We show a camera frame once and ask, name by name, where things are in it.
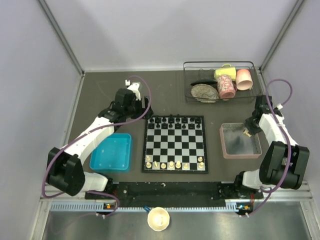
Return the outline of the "white queen piece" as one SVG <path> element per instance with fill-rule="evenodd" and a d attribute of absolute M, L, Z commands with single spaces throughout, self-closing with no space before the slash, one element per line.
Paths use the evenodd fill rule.
<path fill-rule="evenodd" d="M 176 167 L 177 169 L 180 169 L 180 168 L 181 168 L 181 162 L 180 162 L 180 161 L 177 161 L 177 162 L 175 163 L 175 167 Z"/>

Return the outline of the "white king piece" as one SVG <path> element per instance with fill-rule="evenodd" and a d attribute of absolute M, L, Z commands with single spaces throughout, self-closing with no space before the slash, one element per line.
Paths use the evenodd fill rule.
<path fill-rule="evenodd" d="M 168 163 L 168 167 L 169 167 L 170 169 L 173 169 L 173 168 L 175 167 L 175 162 L 174 162 L 174 161 L 170 161 L 170 162 Z"/>

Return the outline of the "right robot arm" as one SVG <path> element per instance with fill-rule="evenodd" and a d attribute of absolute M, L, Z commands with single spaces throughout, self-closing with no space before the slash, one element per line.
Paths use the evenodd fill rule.
<path fill-rule="evenodd" d="M 242 171 L 236 176 L 233 192 L 239 198 L 259 190 L 267 193 L 278 188 L 297 190 L 303 183 L 310 151 L 290 136 L 280 107 L 273 107 L 271 96 L 257 96 L 254 111 L 244 122 L 243 133 L 248 137 L 260 132 L 269 147 L 259 169 Z"/>

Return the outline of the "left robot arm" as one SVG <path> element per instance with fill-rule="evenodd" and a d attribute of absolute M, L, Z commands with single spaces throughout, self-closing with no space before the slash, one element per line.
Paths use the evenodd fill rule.
<path fill-rule="evenodd" d="M 76 139 L 61 148 L 54 147 L 48 153 L 47 169 L 43 185 L 50 185 L 61 194 L 75 196 L 81 192 L 95 191 L 102 198 L 109 198 L 114 187 L 106 176 L 85 172 L 87 157 L 120 126 L 153 115 L 151 98 L 141 99 L 137 90 L 121 88 L 115 99 L 103 109 L 92 124 Z"/>

